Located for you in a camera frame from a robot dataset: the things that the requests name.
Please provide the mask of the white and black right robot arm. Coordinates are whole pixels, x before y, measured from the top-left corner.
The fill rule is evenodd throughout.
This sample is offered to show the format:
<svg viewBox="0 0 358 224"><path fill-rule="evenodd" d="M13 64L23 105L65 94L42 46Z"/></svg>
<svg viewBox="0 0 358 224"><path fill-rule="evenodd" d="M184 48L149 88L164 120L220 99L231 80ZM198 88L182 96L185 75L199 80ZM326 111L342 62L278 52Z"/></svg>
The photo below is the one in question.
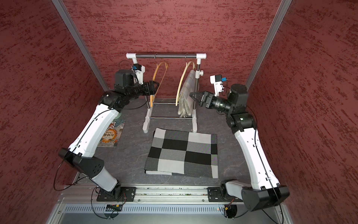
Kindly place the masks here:
<svg viewBox="0 0 358 224"><path fill-rule="evenodd" d="M287 186L279 183L263 151L256 121L247 111L249 94L246 86L233 84L226 99L208 91L189 95L199 106L225 113L248 165L251 184L227 181L222 187L224 195L242 200L249 211L279 206L290 192Z"/></svg>

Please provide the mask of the grey black checkered scarf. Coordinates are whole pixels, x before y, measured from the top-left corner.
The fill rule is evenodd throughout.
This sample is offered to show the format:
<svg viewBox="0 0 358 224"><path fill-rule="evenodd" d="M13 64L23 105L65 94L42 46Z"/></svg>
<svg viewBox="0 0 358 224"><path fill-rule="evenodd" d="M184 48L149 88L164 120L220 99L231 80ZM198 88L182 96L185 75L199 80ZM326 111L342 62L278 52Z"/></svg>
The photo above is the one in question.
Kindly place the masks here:
<svg viewBox="0 0 358 224"><path fill-rule="evenodd" d="M217 135L157 128L145 173L218 179Z"/></svg>

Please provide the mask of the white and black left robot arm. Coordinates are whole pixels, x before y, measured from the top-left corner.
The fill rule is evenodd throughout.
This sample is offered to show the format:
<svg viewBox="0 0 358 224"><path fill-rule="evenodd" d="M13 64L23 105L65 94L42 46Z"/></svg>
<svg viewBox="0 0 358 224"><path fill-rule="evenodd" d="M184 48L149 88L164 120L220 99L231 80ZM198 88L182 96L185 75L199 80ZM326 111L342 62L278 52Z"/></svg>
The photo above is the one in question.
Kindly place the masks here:
<svg viewBox="0 0 358 224"><path fill-rule="evenodd" d="M115 74L114 88L101 96L83 131L68 148L59 151L63 161L86 175L100 188L100 193L111 201L121 199L121 187L119 181L106 170L104 161L95 157L98 143L112 121L132 100L155 95L158 88L156 81L139 82L133 70L119 70Z"/></svg>

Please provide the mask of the blue plaid fringed scarf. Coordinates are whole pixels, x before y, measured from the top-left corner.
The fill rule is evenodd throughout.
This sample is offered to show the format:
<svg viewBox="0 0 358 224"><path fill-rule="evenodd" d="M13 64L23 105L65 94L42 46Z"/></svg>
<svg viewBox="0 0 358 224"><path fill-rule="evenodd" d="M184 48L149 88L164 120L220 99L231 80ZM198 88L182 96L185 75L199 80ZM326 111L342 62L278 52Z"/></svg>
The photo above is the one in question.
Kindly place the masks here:
<svg viewBox="0 0 358 224"><path fill-rule="evenodd" d="M181 118L192 116L194 100L189 96L195 91L195 70L191 70L179 93L178 115Z"/></svg>

